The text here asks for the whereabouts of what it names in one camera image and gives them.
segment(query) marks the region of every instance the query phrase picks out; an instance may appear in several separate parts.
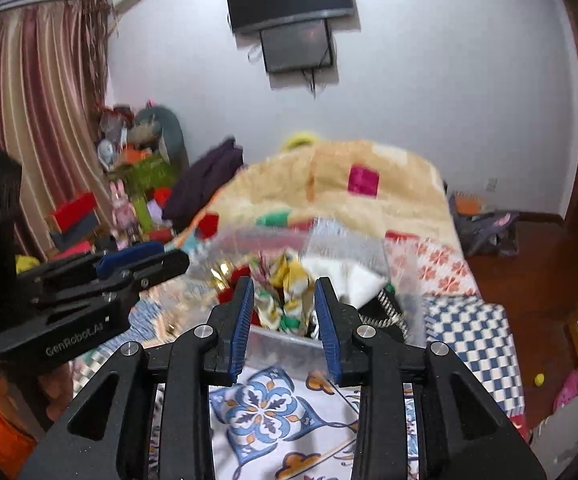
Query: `wall socket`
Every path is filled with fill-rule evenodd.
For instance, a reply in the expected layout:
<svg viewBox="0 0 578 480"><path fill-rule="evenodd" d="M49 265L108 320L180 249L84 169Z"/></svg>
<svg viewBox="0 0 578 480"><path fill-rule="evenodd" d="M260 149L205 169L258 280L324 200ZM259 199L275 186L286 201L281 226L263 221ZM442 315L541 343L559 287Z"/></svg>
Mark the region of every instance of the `wall socket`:
<svg viewBox="0 0 578 480"><path fill-rule="evenodd" d="M485 190L489 193L495 193L496 187L498 186L498 180L496 178L488 178L485 183Z"/></svg>

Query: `yellow fabric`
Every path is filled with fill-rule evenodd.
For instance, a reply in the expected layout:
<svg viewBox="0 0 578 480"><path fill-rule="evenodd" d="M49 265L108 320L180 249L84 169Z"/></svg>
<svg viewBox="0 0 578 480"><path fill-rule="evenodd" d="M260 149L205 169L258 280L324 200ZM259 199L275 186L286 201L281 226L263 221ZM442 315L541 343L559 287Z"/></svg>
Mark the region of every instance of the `yellow fabric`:
<svg viewBox="0 0 578 480"><path fill-rule="evenodd" d="M31 270L40 265L40 260L33 256L24 256L23 254L16 254L16 273Z"/></svg>
<svg viewBox="0 0 578 480"><path fill-rule="evenodd" d="M290 251L282 254L270 266L269 272L269 284L282 290L284 306L273 301L258 303L262 306L258 308L260 323L271 330L304 336L313 310L313 284L309 282L309 274L300 264L298 255Z"/></svg>
<svg viewBox="0 0 578 480"><path fill-rule="evenodd" d="M379 173L376 197L347 191L355 164ZM282 209L291 210L290 223L335 218L378 238L392 230L460 247L435 167L415 153L367 140L320 142L253 164L207 207L220 215L220 227L254 224Z"/></svg>

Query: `pink patch on blanket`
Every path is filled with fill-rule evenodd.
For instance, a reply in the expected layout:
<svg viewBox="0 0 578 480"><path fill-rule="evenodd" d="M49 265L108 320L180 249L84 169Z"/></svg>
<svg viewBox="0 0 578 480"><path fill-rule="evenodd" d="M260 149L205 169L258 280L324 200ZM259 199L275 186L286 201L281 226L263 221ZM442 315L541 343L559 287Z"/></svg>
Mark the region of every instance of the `pink patch on blanket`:
<svg viewBox="0 0 578 480"><path fill-rule="evenodd" d="M370 170L360 164L354 164L349 171L349 183L346 190L349 193L377 196L379 180L380 174L377 171Z"/></svg>

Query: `wooden floor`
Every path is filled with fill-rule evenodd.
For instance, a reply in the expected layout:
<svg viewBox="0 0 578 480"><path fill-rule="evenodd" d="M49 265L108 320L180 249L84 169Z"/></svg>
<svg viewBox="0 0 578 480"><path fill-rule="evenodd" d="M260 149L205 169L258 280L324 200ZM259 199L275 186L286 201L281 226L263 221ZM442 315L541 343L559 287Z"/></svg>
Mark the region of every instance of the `wooden floor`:
<svg viewBox="0 0 578 480"><path fill-rule="evenodd" d="M577 367L565 323L578 300L578 244L556 224L532 222L518 222L518 244L514 258L476 256L469 265L482 297L506 309L534 428ZM533 384L538 373L545 376L540 388Z"/></svg>

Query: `pink slipper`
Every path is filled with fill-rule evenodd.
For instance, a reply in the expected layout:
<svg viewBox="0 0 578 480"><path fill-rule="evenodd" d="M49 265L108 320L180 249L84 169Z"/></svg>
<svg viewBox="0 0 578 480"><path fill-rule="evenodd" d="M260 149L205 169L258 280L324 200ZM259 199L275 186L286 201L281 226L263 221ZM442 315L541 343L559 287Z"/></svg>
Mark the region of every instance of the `pink slipper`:
<svg viewBox="0 0 578 480"><path fill-rule="evenodd" d="M578 370L573 370L566 376L565 384L562 386L560 393L553 401L553 413L558 408L570 403L578 395Z"/></svg>

